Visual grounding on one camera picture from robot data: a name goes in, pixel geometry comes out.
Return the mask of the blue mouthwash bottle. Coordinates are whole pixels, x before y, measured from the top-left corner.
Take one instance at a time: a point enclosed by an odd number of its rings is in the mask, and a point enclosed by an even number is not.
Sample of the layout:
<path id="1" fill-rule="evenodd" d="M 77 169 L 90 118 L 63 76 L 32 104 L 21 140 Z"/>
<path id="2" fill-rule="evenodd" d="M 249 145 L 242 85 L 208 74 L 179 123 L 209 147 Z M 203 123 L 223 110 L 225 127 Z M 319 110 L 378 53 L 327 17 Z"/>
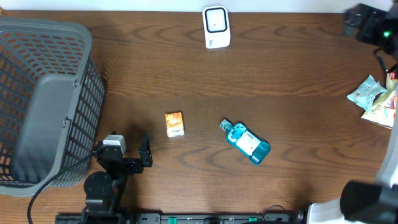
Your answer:
<path id="1" fill-rule="evenodd" d="M 271 151 L 271 145 L 243 123 L 233 124 L 224 119 L 220 128 L 226 133 L 226 141 L 239 149 L 256 166 L 261 164 Z"/>

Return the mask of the yellow snack bag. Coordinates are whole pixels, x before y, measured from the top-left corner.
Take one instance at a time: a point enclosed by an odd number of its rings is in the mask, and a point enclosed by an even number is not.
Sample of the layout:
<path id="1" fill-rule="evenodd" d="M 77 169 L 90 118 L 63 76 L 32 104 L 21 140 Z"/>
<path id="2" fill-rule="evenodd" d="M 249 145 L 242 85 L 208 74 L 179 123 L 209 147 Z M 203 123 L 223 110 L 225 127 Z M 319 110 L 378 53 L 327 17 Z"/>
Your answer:
<path id="1" fill-rule="evenodd" d="M 389 72 L 386 77 L 387 92 L 381 93 L 374 101 L 371 110 L 361 119 L 392 129 L 397 109 L 397 74 Z"/>

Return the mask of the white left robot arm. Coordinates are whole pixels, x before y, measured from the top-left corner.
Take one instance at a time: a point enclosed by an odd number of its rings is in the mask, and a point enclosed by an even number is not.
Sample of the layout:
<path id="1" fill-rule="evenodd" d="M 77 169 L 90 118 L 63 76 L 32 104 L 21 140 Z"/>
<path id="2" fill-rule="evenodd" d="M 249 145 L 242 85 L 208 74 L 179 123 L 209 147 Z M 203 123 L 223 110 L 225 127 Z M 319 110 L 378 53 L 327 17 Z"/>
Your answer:
<path id="1" fill-rule="evenodd" d="M 112 132 L 98 142 L 93 150 L 96 161 L 104 169 L 90 174 L 84 183 L 86 207 L 81 213 L 81 223 L 135 223 L 134 215 L 120 202 L 128 178 L 141 174 L 153 164 L 150 136 L 146 135 L 138 148 L 138 158 L 126 158 L 124 136 Z"/>

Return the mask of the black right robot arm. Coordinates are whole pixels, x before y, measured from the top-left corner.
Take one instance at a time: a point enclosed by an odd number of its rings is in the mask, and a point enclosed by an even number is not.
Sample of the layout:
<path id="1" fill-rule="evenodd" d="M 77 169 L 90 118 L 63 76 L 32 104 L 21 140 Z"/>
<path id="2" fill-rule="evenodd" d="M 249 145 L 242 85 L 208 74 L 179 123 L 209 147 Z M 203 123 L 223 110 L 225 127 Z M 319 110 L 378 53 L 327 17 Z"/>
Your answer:
<path id="1" fill-rule="evenodd" d="M 397 58 L 397 1 L 388 11 L 357 4 L 344 13 L 343 33 L 360 42 L 375 45 L 379 51 Z M 382 166 L 373 184 L 350 181 L 341 197 L 324 203 L 313 203 L 299 212 L 292 223 L 390 223 L 397 224 L 397 123 Z"/>

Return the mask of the orange small carton box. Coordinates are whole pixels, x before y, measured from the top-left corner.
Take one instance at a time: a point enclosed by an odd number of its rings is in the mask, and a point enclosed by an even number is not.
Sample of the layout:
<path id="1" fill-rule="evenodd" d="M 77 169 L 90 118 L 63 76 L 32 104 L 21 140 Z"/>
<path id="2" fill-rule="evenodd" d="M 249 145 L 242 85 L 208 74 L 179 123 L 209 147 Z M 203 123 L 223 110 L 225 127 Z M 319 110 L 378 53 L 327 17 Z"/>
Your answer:
<path id="1" fill-rule="evenodd" d="M 167 136 L 174 138 L 185 134 L 183 117 L 181 112 L 167 113 L 165 115 Z"/>

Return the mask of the teal wet wipes pack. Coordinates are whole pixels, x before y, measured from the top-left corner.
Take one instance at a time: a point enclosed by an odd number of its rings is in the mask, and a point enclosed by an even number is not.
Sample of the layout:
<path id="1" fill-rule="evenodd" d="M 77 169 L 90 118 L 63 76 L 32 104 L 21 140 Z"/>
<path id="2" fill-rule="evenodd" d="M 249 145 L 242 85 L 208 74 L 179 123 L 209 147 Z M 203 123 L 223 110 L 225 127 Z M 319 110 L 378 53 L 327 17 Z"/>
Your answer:
<path id="1" fill-rule="evenodd" d="M 369 75 L 354 92 L 347 96 L 347 99 L 369 111 L 377 95 L 386 93 L 387 90 L 376 82 L 372 75 Z"/>

